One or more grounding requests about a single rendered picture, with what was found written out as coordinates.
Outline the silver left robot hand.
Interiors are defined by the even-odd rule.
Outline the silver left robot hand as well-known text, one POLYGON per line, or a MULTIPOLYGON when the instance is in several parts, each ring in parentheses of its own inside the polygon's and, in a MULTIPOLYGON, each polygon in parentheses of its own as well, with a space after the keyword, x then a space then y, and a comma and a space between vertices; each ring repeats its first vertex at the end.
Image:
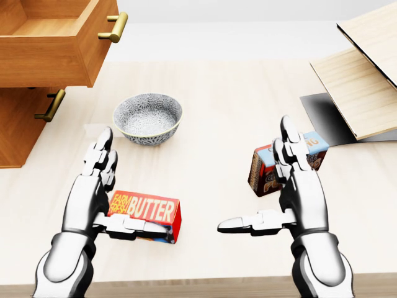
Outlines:
POLYGON ((117 152, 111 149, 112 140, 112 129, 106 127, 87 149, 82 173, 75 179, 66 203, 62 231, 81 233, 92 239, 98 233, 122 240, 165 238, 168 229, 162 225, 132 219, 127 214, 107 216, 107 193, 114 188, 118 162, 117 152))

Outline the open wooden drawer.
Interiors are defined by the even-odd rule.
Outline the open wooden drawer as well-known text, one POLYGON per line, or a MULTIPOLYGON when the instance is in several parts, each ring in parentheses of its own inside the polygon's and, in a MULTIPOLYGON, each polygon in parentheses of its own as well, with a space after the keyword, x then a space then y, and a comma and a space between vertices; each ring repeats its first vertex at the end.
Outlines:
POLYGON ((94 85, 117 0, 0 0, 0 88, 94 85))

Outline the brown and blue pudding box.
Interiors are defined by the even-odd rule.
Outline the brown and blue pudding box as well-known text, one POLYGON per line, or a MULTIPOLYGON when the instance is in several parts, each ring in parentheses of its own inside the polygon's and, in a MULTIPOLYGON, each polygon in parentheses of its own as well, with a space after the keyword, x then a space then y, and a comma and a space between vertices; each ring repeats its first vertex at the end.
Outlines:
MULTIPOLYGON (((309 150, 307 161, 316 171, 324 160, 329 144, 315 131, 303 134, 309 150)), ((258 197, 279 191, 282 186, 274 176, 274 154, 272 144, 254 150, 248 183, 258 197)))

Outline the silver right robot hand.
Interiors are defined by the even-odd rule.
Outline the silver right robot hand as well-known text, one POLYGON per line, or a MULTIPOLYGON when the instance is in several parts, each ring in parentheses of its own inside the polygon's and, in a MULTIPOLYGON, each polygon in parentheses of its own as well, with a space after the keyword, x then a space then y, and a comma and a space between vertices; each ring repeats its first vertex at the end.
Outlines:
POLYGON ((328 230, 328 210, 317 172, 307 162, 308 147, 291 118, 280 123, 281 138, 273 141, 275 178, 282 185, 281 211, 260 210, 256 215, 221 222, 220 233, 249 233, 252 236, 275 235, 287 228, 300 235, 328 230))

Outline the red butter box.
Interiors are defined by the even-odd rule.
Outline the red butter box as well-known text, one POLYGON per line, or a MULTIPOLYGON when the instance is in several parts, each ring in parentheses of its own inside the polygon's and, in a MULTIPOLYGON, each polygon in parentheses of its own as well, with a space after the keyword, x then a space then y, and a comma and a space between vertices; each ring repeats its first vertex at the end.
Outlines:
POLYGON ((182 222, 178 199, 117 190, 107 213, 108 216, 113 214, 127 214, 132 219, 153 222, 168 229, 166 238, 152 238, 152 241, 170 244, 177 241, 182 222))

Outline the pale wooden slat tray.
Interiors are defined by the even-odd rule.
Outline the pale wooden slat tray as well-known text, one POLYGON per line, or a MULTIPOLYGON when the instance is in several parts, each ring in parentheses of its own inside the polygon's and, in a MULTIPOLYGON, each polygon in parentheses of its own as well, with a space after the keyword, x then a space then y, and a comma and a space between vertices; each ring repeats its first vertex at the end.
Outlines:
POLYGON ((303 97, 330 145, 397 141, 397 1, 337 28, 351 48, 310 65, 328 96, 303 97))

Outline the grey patterned bowl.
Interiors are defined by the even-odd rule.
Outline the grey patterned bowl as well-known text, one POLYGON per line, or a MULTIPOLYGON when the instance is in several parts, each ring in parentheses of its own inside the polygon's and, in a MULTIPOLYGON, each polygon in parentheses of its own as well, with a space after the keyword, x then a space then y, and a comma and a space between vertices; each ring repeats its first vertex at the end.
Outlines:
POLYGON ((121 102, 113 122, 131 142, 156 146, 170 139, 182 120, 182 106, 174 98, 156 93, 139 94, 121 102))

